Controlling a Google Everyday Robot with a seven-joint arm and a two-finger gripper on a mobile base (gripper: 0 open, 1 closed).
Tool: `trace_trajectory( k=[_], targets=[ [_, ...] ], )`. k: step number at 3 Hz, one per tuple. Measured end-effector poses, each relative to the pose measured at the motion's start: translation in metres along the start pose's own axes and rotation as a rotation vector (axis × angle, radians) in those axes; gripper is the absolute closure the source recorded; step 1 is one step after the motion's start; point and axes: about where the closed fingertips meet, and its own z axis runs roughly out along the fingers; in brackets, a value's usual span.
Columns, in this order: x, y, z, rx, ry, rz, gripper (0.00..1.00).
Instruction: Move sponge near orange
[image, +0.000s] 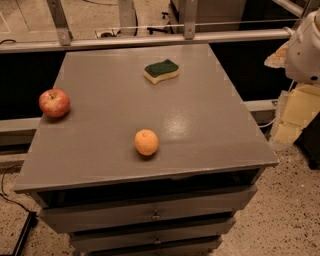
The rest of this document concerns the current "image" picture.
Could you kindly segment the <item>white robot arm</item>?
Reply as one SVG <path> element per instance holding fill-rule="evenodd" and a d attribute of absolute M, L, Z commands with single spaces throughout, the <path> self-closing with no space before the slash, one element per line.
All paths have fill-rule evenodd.
<path fill-rule="evenodd" d="M 267 67 L 284 68 L 297 83 L 278 98 L 270 138 L 276 151 L 290 147 L 320 112 L 320 9 L 289 32 L 290 39 L 264 61 Z"/>

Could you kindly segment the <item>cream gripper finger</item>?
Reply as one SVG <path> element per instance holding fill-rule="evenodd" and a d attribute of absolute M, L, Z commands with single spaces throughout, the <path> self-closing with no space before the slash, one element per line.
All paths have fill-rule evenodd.
<path fill-rule="evenodd" d="M 264 65 L 270 68 L 284 68 L 288 43 L 282 44 L 274 53 L 266 58 Z"/>
<path fill-rule="evenodd" d="M 290 147 L 320 112 L 320 86 L 298 83 L 278 99 L 269 144 L 275 151 Z"/>

